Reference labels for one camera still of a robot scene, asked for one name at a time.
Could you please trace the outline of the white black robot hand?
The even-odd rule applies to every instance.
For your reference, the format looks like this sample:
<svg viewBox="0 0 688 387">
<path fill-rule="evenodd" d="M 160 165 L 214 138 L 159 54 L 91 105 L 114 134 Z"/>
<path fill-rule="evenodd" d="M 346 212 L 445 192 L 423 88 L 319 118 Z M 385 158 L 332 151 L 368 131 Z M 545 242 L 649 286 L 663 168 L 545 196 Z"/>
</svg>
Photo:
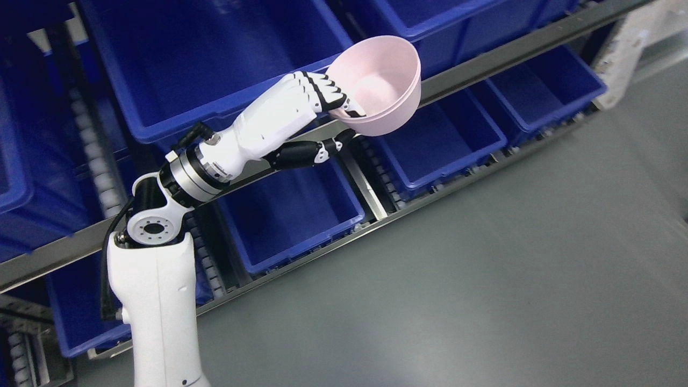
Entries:
<svg viewBox="0 0 688 387">
<path fill-rule="evenodd" d="M 197 156 L 207 173 L 222 183 L 235 179 L 249 161 L 265 159 L 276 170 L 322 164 L 341 151 L 353 135 L 290 142 L 322 112 L 366 117 L 364 108 L 326 74 L 286 74 L 240 113 L 229 128 L 219 132 L 216 144 L 199 145 Z"/>
</svg>

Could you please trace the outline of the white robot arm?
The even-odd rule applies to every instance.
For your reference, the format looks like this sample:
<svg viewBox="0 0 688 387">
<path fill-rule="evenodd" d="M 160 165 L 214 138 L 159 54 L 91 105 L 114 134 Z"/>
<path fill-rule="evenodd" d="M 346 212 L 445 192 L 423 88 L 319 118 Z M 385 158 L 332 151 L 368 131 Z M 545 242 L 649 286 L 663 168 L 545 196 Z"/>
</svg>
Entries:
<svg viewBox="0 0 688 387">
<path fill-rule="evenodd" d="M 196 124 L 160 170 L 135 180 L 106 233 L 106 289 L 130 326 L 135 386 L 210 385 L 199 351 L 194 239 L 183 220 L 242 172 L 239 132 Z"/>
</svg>

